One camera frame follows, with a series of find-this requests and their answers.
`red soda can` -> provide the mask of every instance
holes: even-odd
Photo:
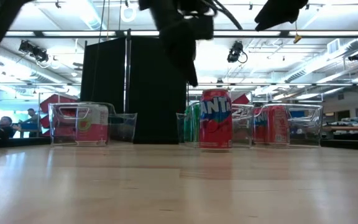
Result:
[[[223,89],[205,90],[200,104],[200,148],[230,149],[232,116],[229,92]]]

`transparent storage container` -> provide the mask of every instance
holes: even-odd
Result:
[[[253,126],[252,105],[232,105],[232,147],[251,147]],[[200,103],[187,107],[185,113],[177,113],[178,139],[181,145],[200,146]]]
[[[272,146],[319,146],[323,107],[267,104],[254,109],[253,139]]]
[[[53,146],[107,146],[133,140],[136,114],[116,114],[109,103],[51,103],[49,121]]]

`person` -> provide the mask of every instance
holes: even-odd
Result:
[[[30,109],[27,110],[27,112],[28,112],[30,118],[27,119],[27,120],[25,120],[25,121],[19,122],[19,124],[22,124],[22,123],[39,124],[39,123],[38,123],[38,117],[39,117],[39,115],[35,113],[35,110],[34,110],[33,108],[30,108]],[[42,134],[42,132],[41,132],[41,125],[40,125],[40,124],[39,124],[39,130],[38,130],[38,132],[39,132],[39,136],[40,136],[40,135]],[[29,137],[30,137],[30,138],[36,138],[36,137],[37,137],[37,132],[30,132]]]
[[[15,134],[15,127],[12,127],[12,119],[8,116],[3,116],[0,120],[0,138],[8,140]]]

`wooden table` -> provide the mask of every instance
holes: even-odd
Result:
[[[358,151],[0,150],[2,224],[358,223]]]

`black partition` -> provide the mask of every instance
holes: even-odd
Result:
[[[186,107],[186,81],[159,39],[131,37],[128,113],[138,113],[134,143],[178,144],[176,113]]]
[[[176,113],[185,110],[186,81],[159,39],[123,37],[85,48],[81,101],[112,103],[117,113],[137,113],[134,143],[178,144]]]
[[[124,112],[125,54],[125,37],[85,47],[81,101],[111,103]]]

